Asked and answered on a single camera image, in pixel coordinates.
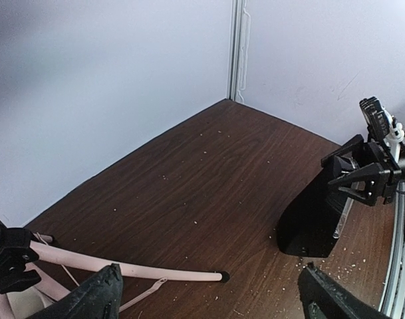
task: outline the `white wall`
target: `white wall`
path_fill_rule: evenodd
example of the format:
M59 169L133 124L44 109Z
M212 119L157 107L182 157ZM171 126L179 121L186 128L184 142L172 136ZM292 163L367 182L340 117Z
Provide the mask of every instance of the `white wall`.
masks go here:
M338 143L365 133L363 98L405 125L405 0L248 0L245 10L244 103Z
M0 0L0 218L225 98L230 0Z

